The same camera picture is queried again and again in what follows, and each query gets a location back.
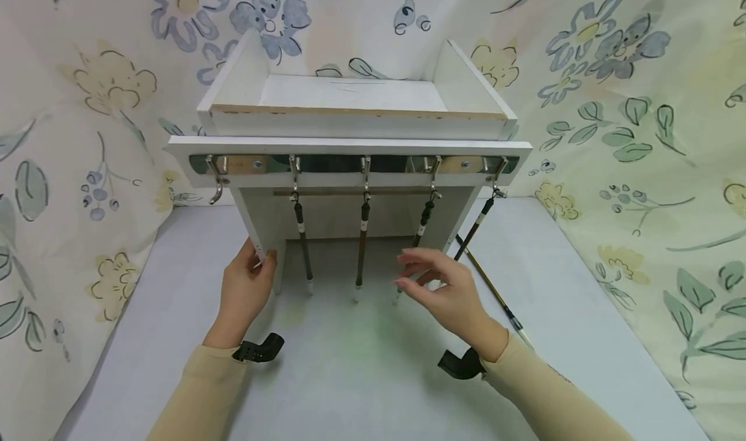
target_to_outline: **left hand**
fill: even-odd
[[[277,252],[268,251],[259,263],[251,239],[223,271],[220,311],[203,346],[232,348],[241,345],[247,329],[269,299],[277,268]]]

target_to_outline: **wooden shelf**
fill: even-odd
[[[247,32],[198,106],[213,135],[497,140],[516,117],[452,41],[431,81],[270,74]]]

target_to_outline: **right hand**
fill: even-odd
[[[404,249],[397,256],[406,265],[394,283],[427,308],[443,328],[473,347],[486,361],[496,362],[508,342],[507,329],[482,307],[471,271],[440,250]],[[417,281],[409,276],[422,273]],[[446,284],[437,290],[423,287],[431,280]]]

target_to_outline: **yellow flower print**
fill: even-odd
[[[124,303],[132,295],[139,278],[139,268],[130,263],[124,251],[117,253],[114,258],[97,256],[95,263],[101,278],[89,284],[85,293],[102,302],[103,309],[95,317],[96,321],[114,321],[119,318]]]
[[[70,82],[88,93],[85,105],[93,111],[112,116],[115,111],[137,107],[157,89],[154,74],[147,69],[137,70],[131,60],[124,57],[106,40],[98,40],[98,54],[80,52],[83,68],[67,64],[58,71]]]
[[[563,220],[576,220],[581,212],[575,209],[573,197],[561,194],[564,188],[564,184],[554,185],[546,181],[539,185],[539,190],[535,191],[534,195],[551,212],[553,220],[558,217]]]
[[[171,211],[174,207],[174,190],[171,188],[171,184],[179,177],[176,171],[163,171],[161,176],[161,186],[158,187],[158,191],[155,193],[155,210],[156,212]]]
[[[746,220],[746,185],[737,184],[730,179],[724,180],[723,198],[737,215]]]
[[[639,271],[645,257],[634,250],[624,247],[615,249],[613,246],[598,247],[598,256],[602,258],[604,264],[610,271],[605,271],[605,277],[610,280],[627,278],[637,284],[648,285],[651,280],[642,271]]]
[[[516,45],[513,39],[507,47],[498,49],[482,38],[474,46],[471,61],[493,88],[510,87],[519,76],[519,68],[514,67],[517,59]]]

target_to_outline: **wooden edge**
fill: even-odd
[[[491,112],[450,112],[450,111],[417,111],[409,109],[356,109],[349,107],[281,107],[281,106],[250,106],[250,104],[213,104],[211,111],[224,113],[274,113],[274,114],[353,114],[358,116],[377,117],[435,117],[442,119],[490,119],[508,120],[505,113]]]
[[[505,102],[505,100],[500,96],[500,93],[498,93],[497,90],[495,88],[493,88],[487,82],[487,79],[484,77],[484,74],[482,74],[476,68],[476,66],[474,65],[474,62],[472,62],[472,60],[471,60],[471,57],[469,57],[468,55],[466,55],[466,53],[463,52],[463,50],[460,47],[458,47],[458,44],[456,44],[455,41],[446,40],[446,44],[450,45],[450,47],[453,49],[453,51],[456,52],[456,54],[458,55],[458,57],[461,58],[461,60],[463,61],[463,63],[466,64],[466,67],[469,69],[469,71],[471,72],[471,74],[474,77],[476,77],[477,80],[482,84],[482,87],[484,87],[485,92],[487,92],[490,95],[490,97],[492,98],[492,100],[495,101],[497,103],[497,105],[500,106],[500,108],[502,110],[507,110],[507,114],[505,114],[506,115],[505,119],[506,120],[517,119],[515,113],[512,111],[512,109],[510,108],[510,106],[508,105],[508,103]]]
[[[234,68],[236,63],[240,60],[241,56],[243,55],[244,49],[246,49],[246,45],[249,44],[251,40],[261,42],[259,33],[256,33],[256,30],[254,30],[253,28],[249,29],[241,37],[238,44],[236,44],[236,47],[234,48],[234,50],[232,50],[231,55],[229,56],[229,58],[227,58],[225,64],[223,64],[223,67],[221,67],[218,76],[212,82],[210,88],[207,89],[207,92],[202,96],[199,104],[197,104],[197,111],[210,111],[212,102],[215,101],[215,98],[217,98],[218,94],[220,94],[220,89],[223,87],[223,84],[225,84],[227,79],[229,79],[232,68]]]

